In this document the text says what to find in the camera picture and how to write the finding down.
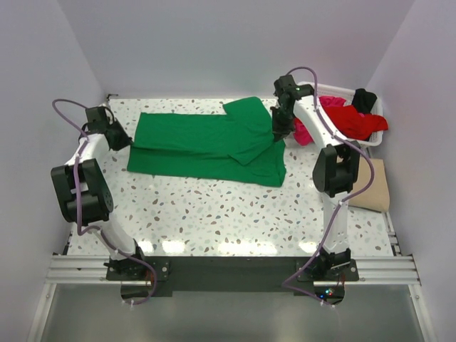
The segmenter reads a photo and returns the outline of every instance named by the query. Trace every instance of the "white laundry basket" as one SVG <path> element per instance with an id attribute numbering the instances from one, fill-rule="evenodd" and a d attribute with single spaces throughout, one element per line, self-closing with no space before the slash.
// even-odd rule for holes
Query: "white laundry basket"
<path id="1" fill-rule="evenodd" d="M 303 84 L 310 84 L 314 86 L 312 82 L 299 82 L 299 85 Z M 355 91 L 351 89 L 345 89 L 345 88 L 339 88 L 339 87 L 333 87 L 331 85 L 324 85 L 324 84 L 318 84 L 318 96 L 337 96 L 339 98 L 344 98 L 347 102 L 346 105 L 350 105 L 351 101 L 353 101 L 353 97 L 355 95 Z M 377 97 L 377 101 L 373 105 L 372 114 L 376 114 L 379 116 L 383 116 L 383 109 L 382 109 L 382 103 L 381 99 Z M 380 143 L 382 142 L 382 137 L 383 137 L 383 131 L 380 130 L 378 132 L 372 133 L 371 137 L 369 138 L 369 141 L 365 140 L 357 140 L 359 144 L 363 147 L 370 147 L 370 146 L 379 146 Z"/>

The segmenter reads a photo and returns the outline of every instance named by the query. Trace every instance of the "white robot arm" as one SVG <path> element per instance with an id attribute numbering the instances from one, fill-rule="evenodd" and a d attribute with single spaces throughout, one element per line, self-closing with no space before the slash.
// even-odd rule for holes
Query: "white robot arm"
<path id="1" fill-rule="evenodd" d="M 347 240 L 348 202 L 342 199 L 347 197 L 358 179 L 360 155 L 342 143 L 347 137 L 338 132 L 319 99 L 315 99 L 311 85 L 297 85 L 292 75 L 285 75 L 274 82 L 274 87 L 274 95 L 278 98 L 276 107 L 271 108 L 275 140 L 286 137 L 294 129 L 294 118 L 298 118 L 320 148 L 312 177 L 323 197 L 323 224 L 328 236 L 319 256 L 309 267 L 310 275 L 317 279 L 324 277 L 329 270 L 342 270 L 351 262 Z M 349 145 L 359 147 L 356 141 Z"/>

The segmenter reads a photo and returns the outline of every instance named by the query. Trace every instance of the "green cloth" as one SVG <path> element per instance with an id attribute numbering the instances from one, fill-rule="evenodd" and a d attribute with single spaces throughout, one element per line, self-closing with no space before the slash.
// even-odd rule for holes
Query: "green cloth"
<path id="1" fill-rule="evenodd" d="M 127 170 L 280 187 L 283 141 L 258 98 L 223 105 L 226 115 L 141 113 Z"/>

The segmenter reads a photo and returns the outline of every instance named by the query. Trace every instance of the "speckled white tabletop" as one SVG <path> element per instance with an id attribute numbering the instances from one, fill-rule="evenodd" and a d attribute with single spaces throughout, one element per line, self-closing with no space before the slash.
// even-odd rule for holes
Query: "speckled white tabletop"
<path id="1" fill-rule="evenodd" d="M 141 112 L 224 114 L 232 99 L 111 100 L 134 137 Z M 274 99 L 263 100 L 269 108 Z M 100 161 L 115 213 L 146 255 L 309 256 L 323 235 L 323 205 L 311 180 L 314 144 L 286 139 L 286 177 L 269 188 L 223 180 L 127 172 L 129 148 Z M 353 256 L 392 256 L 381 213 L 350 207 L 348 240 Z M 92 235 L 71 238 L 68 255 L 108 255 Z"/>

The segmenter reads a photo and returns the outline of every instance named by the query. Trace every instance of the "white wall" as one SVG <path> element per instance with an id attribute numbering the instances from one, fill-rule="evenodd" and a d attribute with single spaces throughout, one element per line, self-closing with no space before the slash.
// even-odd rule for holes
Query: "white wall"
<path id="1" fill-rule="evenodd" d="M 59 2 L 104 89 L 159 98 L 271 95 L 303 64 L 365 86 L 413 0 Z"/>
<path id="2" fill-rule="evenodd" d="M 68 237 L 50 171 L 78 133 L 51 101 L 96 105 L 102 91 L 55 0 L 0 1 L 0 46 L 0 339 L 25 341 L 51 254 Z"/>
<path id="3" fill-rule="evenodd" d="M 391 212 L 441 341 L 456 341 L 456 2 L 417 0 L 369 88 L 383 98 Z"/>

